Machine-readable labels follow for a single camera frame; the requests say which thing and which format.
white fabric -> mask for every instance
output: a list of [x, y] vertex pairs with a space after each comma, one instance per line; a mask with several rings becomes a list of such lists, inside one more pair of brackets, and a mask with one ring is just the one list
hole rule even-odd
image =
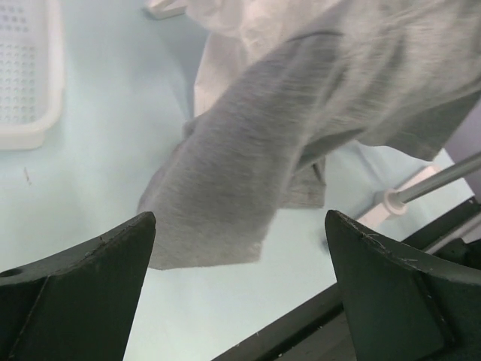
[[195, 81], [195, 116], [237, 76], [339, 0], [187, 0], [187, 15], [211, 31]]

light blue surface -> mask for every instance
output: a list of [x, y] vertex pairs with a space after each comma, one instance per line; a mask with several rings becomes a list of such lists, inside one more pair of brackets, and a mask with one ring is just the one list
hole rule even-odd
[[[0, 271], [49, 256], [134, 215], [180, 139], [205, 32], [149, 21], [143, 0], [66, 0], [64, 116], [40, 150], [0, 153]], [[442, 153], [438, 164], [450, 164]], [[352, 217], [423, 162], [350, 144], [328, 158], [326, 209]], [[387, 221], [402, 239], [470, 197], [449, 185]], [[149, 270], [127, 361], [208, 361], [335, 282], [325, 211], [281, 211], [255, 265]]]

gray t-shirt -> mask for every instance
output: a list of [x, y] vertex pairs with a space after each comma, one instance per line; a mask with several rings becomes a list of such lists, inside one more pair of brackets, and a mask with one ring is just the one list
hole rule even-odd
[[[250, 66], [143, 194], [139, 211], [157, 218], [150, 266], [255, 262], [278, 208], [322, 207], [324, 157], [348, 141], [432, 159], [481, 94], [477, 2], [464, 0], [465, 23], [454, 2], [389, 22], [399, 9], [345, 0]], [[364, 14], [370, 28], [353, 31]]]

